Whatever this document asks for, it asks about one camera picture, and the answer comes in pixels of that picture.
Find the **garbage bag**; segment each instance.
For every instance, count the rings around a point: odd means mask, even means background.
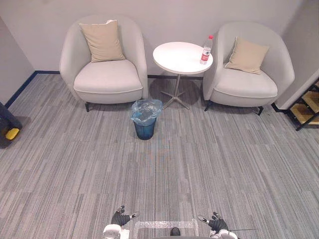
[[[160,100],[138,100],[132,105],[131,119],[138,125],[147,126],[161,114],[163,103]]]

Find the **baseboard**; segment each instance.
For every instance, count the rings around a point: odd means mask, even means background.
[[[156,78],[156,79],[177,79],[176,76],[165,76],[165,75],[148,75],[148,78]],[[202,76],[181,76],[181,79],[185,80],[202,80]]]
[[[59,71],[34,71],[32,75],[22,84],[22,86],[14,93],[14,95],[8,100],[8,102],[4,105],[7,109],[12,105],[16,98],[21,94],[21,92],[25,89],[25,87],[30,84],[33,78],[37,74],[60,74]]]
[[[276,106],[275,103],[272,103],[271,106],[274,108],[274,110],[275,110],[276,112],[285,113],[285,114],[288,112],[288,110],[281,110],[281,109],[279,109],[279,108]]]

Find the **throw pillow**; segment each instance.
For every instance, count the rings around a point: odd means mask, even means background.
[[[125,60],[116,20],[105,24],[80,24],[80,27],[89,45],[92,62]]]
[[[236,37],[233,53],[225,68],[260,74],[260,66],[268,50],[269,46],[261,46]]]

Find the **plastic bottle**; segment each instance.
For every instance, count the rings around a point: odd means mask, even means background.
[[[213,35],[210,35],[205,42],[203,54],[201,55],[200,63],[205,65],[207,63],[211,47],[213,45]]]

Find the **chair leg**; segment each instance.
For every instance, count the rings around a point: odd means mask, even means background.
[[[207,102],[207,105],[206,105],[206,108],[204,109],[204,111],[207,111],[208,108],[209,108],[211,105],[213,105],[213,101],[208,101],[208,102]]]
[[[261,114],[261,112],[263,111],[264,107],[262,107],[262,106],[258,106],[258,108],[259,108],[258,115],[260,115],[260,114]]]
[[[90,102],[86,102],[85,103],[85,108],[86,108],[86,112],[89,112],[89,105],[90,105]]]

